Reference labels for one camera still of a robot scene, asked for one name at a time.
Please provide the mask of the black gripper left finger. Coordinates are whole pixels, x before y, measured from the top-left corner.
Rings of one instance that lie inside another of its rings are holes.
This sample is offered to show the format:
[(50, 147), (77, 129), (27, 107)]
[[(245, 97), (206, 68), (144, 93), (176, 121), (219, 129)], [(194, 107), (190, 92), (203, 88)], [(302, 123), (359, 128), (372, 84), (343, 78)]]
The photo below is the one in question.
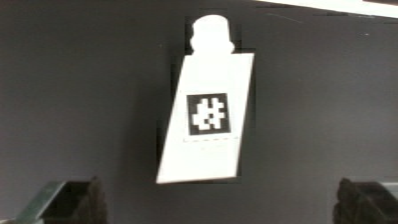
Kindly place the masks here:
[(109, 224), (102, 181), (52, 181), (41, 188), (14, 224)]

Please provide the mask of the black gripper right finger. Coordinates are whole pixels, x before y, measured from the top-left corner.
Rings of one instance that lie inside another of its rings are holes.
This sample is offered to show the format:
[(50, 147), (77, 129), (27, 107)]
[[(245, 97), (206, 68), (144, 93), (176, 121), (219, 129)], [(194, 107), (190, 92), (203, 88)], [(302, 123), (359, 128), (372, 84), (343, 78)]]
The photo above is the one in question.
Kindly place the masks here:
[(398, 224), (398, 182), (341, 179), (333, 224)]

